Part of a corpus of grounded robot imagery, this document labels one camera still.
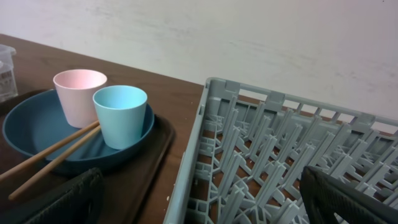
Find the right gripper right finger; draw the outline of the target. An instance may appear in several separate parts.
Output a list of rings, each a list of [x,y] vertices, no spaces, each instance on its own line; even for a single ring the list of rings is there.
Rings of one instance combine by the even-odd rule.
[[[342,183],[312,166],[303,168],[300,194],[311,224],[397,224],[397,210]]]

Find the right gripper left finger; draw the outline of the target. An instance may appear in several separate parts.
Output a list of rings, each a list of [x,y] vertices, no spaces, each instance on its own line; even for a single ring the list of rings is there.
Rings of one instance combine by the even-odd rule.
[[[104,180],[92,168],[17,208],[1,214],[1,224],[96,223],[103,208]]]

